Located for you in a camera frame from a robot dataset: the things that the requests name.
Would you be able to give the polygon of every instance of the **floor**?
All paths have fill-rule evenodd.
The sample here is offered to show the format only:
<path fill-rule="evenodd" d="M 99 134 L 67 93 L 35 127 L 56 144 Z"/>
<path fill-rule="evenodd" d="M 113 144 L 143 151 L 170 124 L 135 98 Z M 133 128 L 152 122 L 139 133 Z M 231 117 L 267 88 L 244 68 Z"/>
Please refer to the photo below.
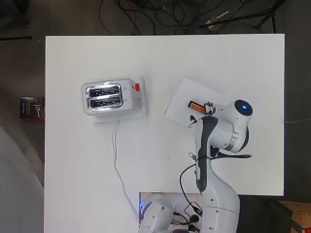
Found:
<path fill-rule="evenodd" d="M 157 0 L 154 4 L 162 6 L 167 0 Z M 216 6 L 220 0 L 208 0 L 201 12 Z M 237 16 L 266 9 L 273 0 L 252 0 Z M 0 123 L 26 153 L 34 169 L 43 180 L 45 126 L 43 122 L 22 121 L 18 119 L 20 96 L 45 95 L 45 37 L 49 35 L 109 35 L 98 18 L 101 0 L 31 0 L 27 17 L 31 25 L 3 28 L 0 37 L 31 35 L 31 41 L 0 42 Z M 229 11 L 229 18 L 240 6 L 238 0 L 226 0 L 217 10 L 197 23 L 204 23 L 212 16 Z M 285 119 L 297 120 L 311 117 L 311 20 L 309 9 L 311 1 L 287 0 L 276 14 L 278 32 L 286 34 L 285 70 Z M 101 17 L 114 35 L 131 35 L 133 26 L 114 1 L 105 0 Z M 153 34 L 151 23 L 137 14 L 137 25 L 143 35 Z M 174 23 L 171 17 L 161 16 L 166 24 Z M 256 23 L 248 19 L 247 23 Z M 156 24 L 156 34 L 173 35 L 175 28 Z M 269 20 L 263 27 L 264 33 L 272 32 Z M 202 33 L 191 29 L 191 33 Z M 228 25 L 222 34 L 258 33 L 258 31 Z M 285 125 L 285 199 L 311 202 L 311 147 L 306 147 L 311 138 L 311 121 Z"/>

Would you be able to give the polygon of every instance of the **white table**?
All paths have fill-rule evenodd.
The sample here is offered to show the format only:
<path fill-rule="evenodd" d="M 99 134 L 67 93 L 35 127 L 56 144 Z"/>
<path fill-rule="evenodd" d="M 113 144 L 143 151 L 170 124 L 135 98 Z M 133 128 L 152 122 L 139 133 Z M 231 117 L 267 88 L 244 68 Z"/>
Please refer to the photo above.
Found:
<path fill-rule="evenodd" d="M 118 129 L 118 167 L 132 203 L 141 191 L 180 192 L 194 141 L 164 116 L 182 77 L 252 103 L 252 159 L 220 159 L 216 172 L 240 194 L 282 195 L 284 36 L 48 37 L 45 232 L 135 233 L 113 167 L 113 123 L 82 108 L 84 83 L 143 76 L 148 117 Z M 197 192 L 193 172 L 187 192 Z"/>

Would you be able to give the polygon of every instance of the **blue light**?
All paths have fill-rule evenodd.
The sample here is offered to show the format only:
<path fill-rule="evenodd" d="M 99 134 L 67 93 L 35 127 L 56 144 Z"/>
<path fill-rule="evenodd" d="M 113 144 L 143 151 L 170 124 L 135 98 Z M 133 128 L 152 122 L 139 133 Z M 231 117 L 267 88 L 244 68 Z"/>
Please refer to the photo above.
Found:
<path fill-rule="evenodd" d="M 141 202 L 139 206 L 140 206 L 141 210 L 144 210 L 145 209 L 145 202 Z"/>

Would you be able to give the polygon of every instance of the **box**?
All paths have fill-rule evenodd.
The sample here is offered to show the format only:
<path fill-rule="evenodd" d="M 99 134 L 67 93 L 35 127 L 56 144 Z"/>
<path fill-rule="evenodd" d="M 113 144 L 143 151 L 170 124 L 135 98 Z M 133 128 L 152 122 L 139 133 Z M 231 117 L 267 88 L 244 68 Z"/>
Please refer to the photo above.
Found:
<path fill-rule="evenodd" d="M 20 97 L 19 118 L 29 120 L 45 119 L 44 97 Z"/>

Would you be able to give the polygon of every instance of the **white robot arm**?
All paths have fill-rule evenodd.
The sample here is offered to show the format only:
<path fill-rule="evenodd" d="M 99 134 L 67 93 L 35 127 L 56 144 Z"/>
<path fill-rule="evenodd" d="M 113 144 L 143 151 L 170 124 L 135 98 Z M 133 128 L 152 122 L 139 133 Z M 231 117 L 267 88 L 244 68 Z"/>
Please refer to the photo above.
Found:
<path fill-rule="evenodd" d="M 235 233 L 240 200 L 235 191 L 213 171 L 211 162 L 219 150 L 241 151 L 248 143 L 248 122 L 253 114 L 249 103 L 237 100 L 222 116 L 204 116 L 196 127 L 197 187 L 204 198 L 202 233 Z"/>

